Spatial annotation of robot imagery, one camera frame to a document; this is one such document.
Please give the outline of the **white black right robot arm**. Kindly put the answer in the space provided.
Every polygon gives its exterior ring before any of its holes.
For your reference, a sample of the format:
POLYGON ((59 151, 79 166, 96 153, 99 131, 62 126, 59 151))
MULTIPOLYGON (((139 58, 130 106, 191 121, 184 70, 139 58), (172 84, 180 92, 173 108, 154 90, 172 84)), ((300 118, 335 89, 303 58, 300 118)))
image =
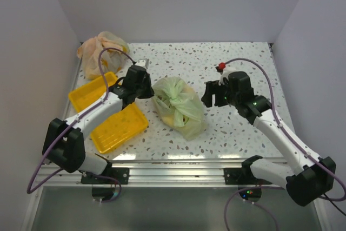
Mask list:
POLYGON ((220 80, 206 82, 201 101, 208 108, 234 106, 238 114, 263 133, 287 161, 288 166, 284 167, 259 155, 246 159, 241 170, 245 183, 268 181, 284 188, 302 207, 333 187, 336 163, 330 157, 320 157, 288 129, 270 101, 254 93, 246 72, 228 72, 220 80))

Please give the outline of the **green knotted plastic bag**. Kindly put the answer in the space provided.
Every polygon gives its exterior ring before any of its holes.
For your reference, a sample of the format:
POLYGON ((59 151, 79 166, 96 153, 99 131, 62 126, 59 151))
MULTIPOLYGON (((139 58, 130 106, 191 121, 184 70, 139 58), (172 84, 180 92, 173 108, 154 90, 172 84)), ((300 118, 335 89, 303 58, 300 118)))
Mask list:
POLYGON ((180 77, 165 77, 153 86, 152 98, 160 119, 187 141, 196 139, 207 128, 204 106, 197 93, 180 77))

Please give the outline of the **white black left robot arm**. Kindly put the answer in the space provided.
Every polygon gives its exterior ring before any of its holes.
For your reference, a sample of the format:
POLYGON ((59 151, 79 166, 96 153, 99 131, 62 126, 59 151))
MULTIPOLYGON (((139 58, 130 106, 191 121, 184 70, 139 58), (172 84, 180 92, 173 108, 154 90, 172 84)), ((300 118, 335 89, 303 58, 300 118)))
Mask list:
POLYGON ((42 155, 68 173, 90 172, 99 183, 105 184, 112 179, 108 160, 87 154, 85 139, 98 132, 96 145, 104 153, 135 137, 148 126, 135 101, 153 97, 154 91, 150 74, 139 64, 130 66, 126 75, 114 84, 105 78, 102 82, 105 92, 95 102, 74 116, 50 122, 42 155))

